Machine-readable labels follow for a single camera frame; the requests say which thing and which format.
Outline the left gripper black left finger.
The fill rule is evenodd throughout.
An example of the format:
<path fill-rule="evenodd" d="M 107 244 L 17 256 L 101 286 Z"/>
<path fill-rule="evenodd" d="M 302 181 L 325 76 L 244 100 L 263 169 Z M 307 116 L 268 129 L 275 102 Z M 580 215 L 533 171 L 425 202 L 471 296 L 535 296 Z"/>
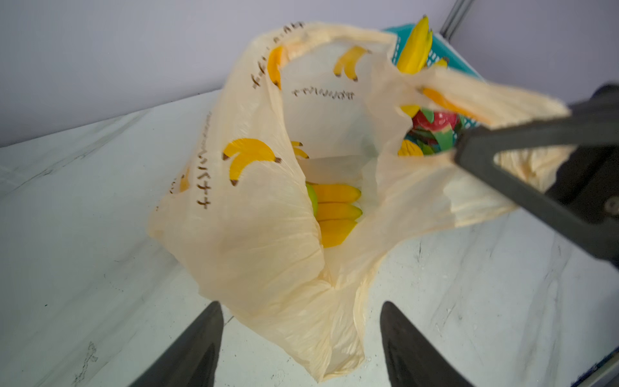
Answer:
<path fill-rule="evenodd" d="M 132 385 L 214 385 L 223 329 L 221 304 L 212 302 Z"/>

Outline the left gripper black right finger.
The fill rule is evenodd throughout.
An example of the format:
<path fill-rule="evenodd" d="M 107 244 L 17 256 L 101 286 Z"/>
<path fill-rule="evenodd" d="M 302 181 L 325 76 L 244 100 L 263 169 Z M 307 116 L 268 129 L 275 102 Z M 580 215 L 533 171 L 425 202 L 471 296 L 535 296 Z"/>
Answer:
<path fill-rule="evenodd" d="M 472 387 L 392 302 L 382 306 L 380 332 L 392 386 Z"/>

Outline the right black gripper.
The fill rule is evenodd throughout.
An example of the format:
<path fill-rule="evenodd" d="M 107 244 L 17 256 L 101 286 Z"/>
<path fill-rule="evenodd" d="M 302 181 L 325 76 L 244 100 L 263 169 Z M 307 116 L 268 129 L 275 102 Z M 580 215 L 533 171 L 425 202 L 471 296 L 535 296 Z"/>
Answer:
<path fill-rule="evenodd" d="M 574 146 L 554 185 L 535 189 L 494 161 L 504 151 Z M 590 256 L 618 265 L 618 85 L 599 88 L 562 119 L 490 130 L 456 147 L 458 166 L 515 202 Z"/>

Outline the teal plastic fruit basket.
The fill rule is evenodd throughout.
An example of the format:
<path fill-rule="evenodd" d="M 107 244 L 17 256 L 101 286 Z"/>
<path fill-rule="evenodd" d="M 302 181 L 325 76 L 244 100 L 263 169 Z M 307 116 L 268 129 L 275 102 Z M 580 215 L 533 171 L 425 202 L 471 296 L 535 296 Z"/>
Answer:
<path fill-rule="evenodd" d="M 457 70 L 467 75 L 472 75 L 473 77 L 479 76 L 479 74 L 474 69 L 472 69 L 451 46 L 443 42 L 443 40 L 440 39 L 439 37 L 435 36 L 427 64 L 431 65 L 433 62 L 438 61 L 442 57 L 446 57 L 449 60 L 449 65 L 447 67 L 448 69 Z M 408 114 L 408 116 L 412 119 L 412 117 L 415 116 L 415 114 L 420 109 L 427 109 L 427 108 L 418 108 L 416 106 L 404 106 L 402 108 L 402 111 Z M 458 115 L 460 116 L 462 120 L 462 124 L 463 124 L 462 131 L 479 125 L 478 122 L 475 121 L 474 119 L 471 119 L 467 116 L 463 116 L 462 114 L 458 114 Z"/>

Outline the large yellow fake banana bunch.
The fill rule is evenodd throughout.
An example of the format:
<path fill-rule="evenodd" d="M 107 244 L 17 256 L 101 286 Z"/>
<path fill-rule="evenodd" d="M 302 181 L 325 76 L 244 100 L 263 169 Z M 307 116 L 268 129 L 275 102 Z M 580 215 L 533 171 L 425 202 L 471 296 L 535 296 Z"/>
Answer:
<path fill-rule="evenodd" d="M 318 216 L 322 246 L 341 245 L 357 224 L 363 211 L 355 205 L 361 197 L 356 187 L 344 184 L 311 184 L 319 200 Z"/>

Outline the cream banana print plastic bag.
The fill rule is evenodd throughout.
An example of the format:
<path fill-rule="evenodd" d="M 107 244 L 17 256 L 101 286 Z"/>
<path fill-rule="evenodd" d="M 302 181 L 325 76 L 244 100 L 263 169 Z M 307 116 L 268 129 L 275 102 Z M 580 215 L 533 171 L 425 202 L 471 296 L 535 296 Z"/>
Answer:
<path fill-rule="evenodd" d="M 402 108 L 454 111 L 493 130 L 570 113 L 457 70 L 403 74 L 401 47 L 394 32 L 321 23 L 256 38 L 149 221 L 205 298 L 317 382 L 364 363 L 368 292 L 393 248 L 515 208 L 451 150 L 399 157 L 411 128 Z M 363 215 L 341 245 L 322 246 L 306 183 L 361 191 Z"/>

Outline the green fake pear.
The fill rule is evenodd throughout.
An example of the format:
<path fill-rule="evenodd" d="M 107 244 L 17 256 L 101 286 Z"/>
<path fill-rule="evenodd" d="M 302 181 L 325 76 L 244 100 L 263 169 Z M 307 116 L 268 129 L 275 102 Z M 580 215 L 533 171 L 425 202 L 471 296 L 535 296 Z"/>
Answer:
<path fill-rule="evenodd" d="M 316 194 L 316 191 L 315 191 L 313 185 L 311 185 L 309 183 L 306 183 L 306 188 L 307 188 L 307 193 L 308 193 L 308 196 L 309 196 L 311 204 L 312 204 L 312 210 L 313 210 L 314 217 L 317 217 L 318 216 L 318 211 L 319 211 L 318 196 Z"/>

